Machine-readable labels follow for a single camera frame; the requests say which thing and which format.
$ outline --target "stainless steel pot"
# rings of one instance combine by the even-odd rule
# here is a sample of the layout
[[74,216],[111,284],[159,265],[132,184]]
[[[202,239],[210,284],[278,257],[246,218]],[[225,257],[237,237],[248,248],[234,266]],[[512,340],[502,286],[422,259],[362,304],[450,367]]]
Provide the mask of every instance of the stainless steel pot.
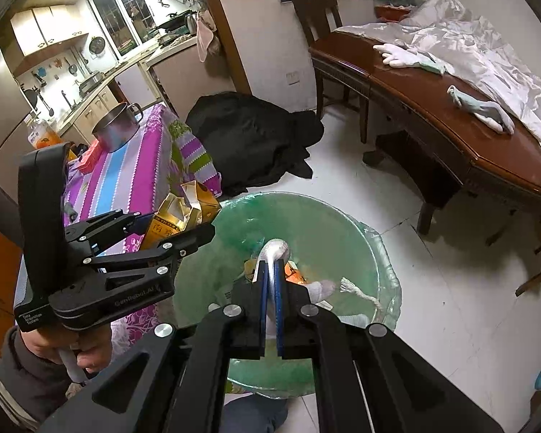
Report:
[[[140,114],[139,120],[136,120],[134,107],[138,109],[138,114]],[[142,109],[138,104],[122,102],[98,121],[92,129],[92,134],[100,142],[103,150],[113,153],[134,137],[143,116]]]

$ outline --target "black garment pile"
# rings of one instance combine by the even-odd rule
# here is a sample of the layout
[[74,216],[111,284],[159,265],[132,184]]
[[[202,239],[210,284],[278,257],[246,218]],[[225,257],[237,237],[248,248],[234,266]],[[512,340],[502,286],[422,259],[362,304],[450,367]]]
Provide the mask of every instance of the black garment pile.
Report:
[[275,183],[285,172],[312,178],[306,149],[325,131],[313,111],[290,113],[234,92],[202,96],[186,124],[221,174],[223,194],[231,197]]

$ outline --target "person's hand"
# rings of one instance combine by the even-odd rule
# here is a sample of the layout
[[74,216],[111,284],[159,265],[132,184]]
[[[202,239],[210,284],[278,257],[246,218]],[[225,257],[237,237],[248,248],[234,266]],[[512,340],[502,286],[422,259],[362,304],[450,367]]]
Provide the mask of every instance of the person's hand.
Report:
[[32,332],[20,332],[24,345],[39,358],[62,364],[59,348],[80,350],[76,361],[89,373],[108,366],[113,354],[110,325],[101,325],[84,332],[73,332],[61,325],[48,325]]

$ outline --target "chair backrest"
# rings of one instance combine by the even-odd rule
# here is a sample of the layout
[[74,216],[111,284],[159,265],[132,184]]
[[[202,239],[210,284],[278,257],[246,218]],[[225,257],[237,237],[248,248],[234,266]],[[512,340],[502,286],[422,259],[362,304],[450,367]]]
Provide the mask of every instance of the chair backrest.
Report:
[[337,0],[292,0],[295,12],[303,27],[304,36],[307,42],[312,44],[315,41],[311,27],[315,28],[319,39],[330,34],[329,21],[326,12],[329,9],[333,14],[336,27],[341,27],[341,17]]

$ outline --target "table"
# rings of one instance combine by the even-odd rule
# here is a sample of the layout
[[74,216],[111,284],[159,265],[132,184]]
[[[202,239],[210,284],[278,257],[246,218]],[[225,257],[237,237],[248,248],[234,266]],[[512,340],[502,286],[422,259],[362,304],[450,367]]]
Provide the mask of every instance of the table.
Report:
[[[541,147],[514,118],[515,134],[499,135],[457,108],[450,85],[488,98],[454,76],[422,69],[392,69],[373,50],[379,42],[333,32],[309,48],[315,71],[359,93],[361,109],[376,102],[401,130],[379,135],[364,162],[376,166],[391,157],[405,169],[423,196],[417,231],[428,232],[433,212],[461,188],[488,193],[513,209],[541,214]],[[366,142],[367,125],[361,128]]]

